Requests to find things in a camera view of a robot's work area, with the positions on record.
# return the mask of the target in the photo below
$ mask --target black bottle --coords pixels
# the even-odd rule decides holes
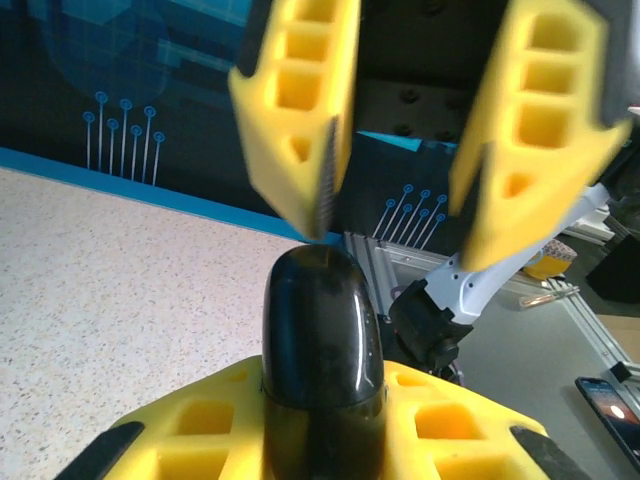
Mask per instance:
[[[362,270],[324,246],[275,263],[263,324],[265,448],[276,480],[377,479],[384,364]]]

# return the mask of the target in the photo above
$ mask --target yellow foam pad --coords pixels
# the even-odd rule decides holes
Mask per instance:
[[[586,2],[509,2],[450,172],[457,214],[483,166],[465,269],[548,237],[627,139],[598,121],[608,28]]]
[[[310,238],[329,213],[325,163],[335,193],[351,154],[359,24],[356,0],[274,0],[255,74],[229,75],[251,184]]]

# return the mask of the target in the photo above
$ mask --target black plastic cap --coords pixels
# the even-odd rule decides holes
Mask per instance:
[[[378,323],[349,254],[306,245],[278,259],[265,294],[262,362],[264,390],[283,406],[346,407],[381,391]]]

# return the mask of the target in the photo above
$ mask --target white speckled table surface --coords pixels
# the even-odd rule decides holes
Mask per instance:
[[[295,245],[0,169],[0,478],[52,479],[125,413],[259,353]]]

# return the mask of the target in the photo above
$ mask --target yellow foam base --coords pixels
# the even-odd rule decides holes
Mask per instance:
[[[267,480],[261,358],[251,357],[122,418],[144,431],[108,480]],[[509,428],[541,425],[478,394],[385,362],[382,480],[539,480]]]

